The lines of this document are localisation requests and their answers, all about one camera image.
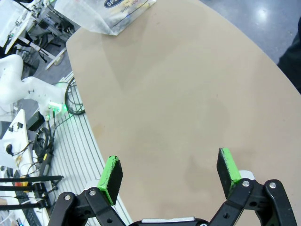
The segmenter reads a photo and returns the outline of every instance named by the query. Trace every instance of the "wooden table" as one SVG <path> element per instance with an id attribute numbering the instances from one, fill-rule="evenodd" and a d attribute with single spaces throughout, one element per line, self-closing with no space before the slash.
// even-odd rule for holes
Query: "wooden table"
<path id="1" fill-rule="evenodd" d="M 229 147 L 285 186 L 301 224 L 301 96 L 241 31 L 197 0 L 160 0 L 117 37 L 77 31 L 71 66 L 102 155 L 118 155 L 133 221 L 210 220 Z M 238 225 L 259 225 L 245 211 Z"/>

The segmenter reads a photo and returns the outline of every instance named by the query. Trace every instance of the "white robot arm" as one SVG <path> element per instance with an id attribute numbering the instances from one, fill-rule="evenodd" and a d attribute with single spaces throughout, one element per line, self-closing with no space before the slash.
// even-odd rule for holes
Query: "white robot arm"
<path id="1" fill-rule="evenodd" d="M 0 103 L 11 104 L 20 99 L 33 99 L 39 103 L 42 114 L 64 104 L 64 89 L 35 77 L 21 80 L 23 60 L 19 55 L 0 59 Z"/>

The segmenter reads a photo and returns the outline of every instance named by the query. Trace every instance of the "electronic device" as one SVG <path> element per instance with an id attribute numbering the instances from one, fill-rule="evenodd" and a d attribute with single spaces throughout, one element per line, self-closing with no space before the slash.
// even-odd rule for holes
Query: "electronic device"
<path id="1" fill-rule="evenodd" d="M 10 167 L 7 167 L 6 175 L 7 175 L 8 178 L 12 178 L 14 176 L 14 169 L 10 168 Z"/>
<path id="2" fill-rule="evenodd" d="M 30 131 L 36 131 L 45 122 L 44 116 L 37 111 L 27 122 L 26 127 Z"/>
<path id="3" fill-rule="evenodd" d="M 43 158 L 43 162 L 40 167 L 39 176 L 46 176 L 49 173 L 50 163 L 52 160 L 53 154 L 51 152 L 46 153 Z"/>
<path id="4" fill-rule="evenodd" d="M 210 222 L 195 217 L 143 219 L 130 226 L 233 226 L 243 210 L 254 210 L 262 226 L 297 226 L 285 189 L 279 180 L 259 184 L 251 172 L 240 172 L 237 169 L 228 148 L 220 148 L 216 168 L 226 201 Z M 48 226 L 84 226 L 93 217 L 101 226 L 126 226 L 112 207 L 116 203 L 121 179 L 120 161 L 116 156 L 111 156 L 97 187 L 84 190 L 80 195 L 71 192 L 60 194 Z"/>
<path id="5" fill-rule="evenodd" d="M 18 224 L 18 226 L 24 226 L 24 224 L 22 224 L 22 221 L 20 218 L 17 219 L 17 224 Z"/>

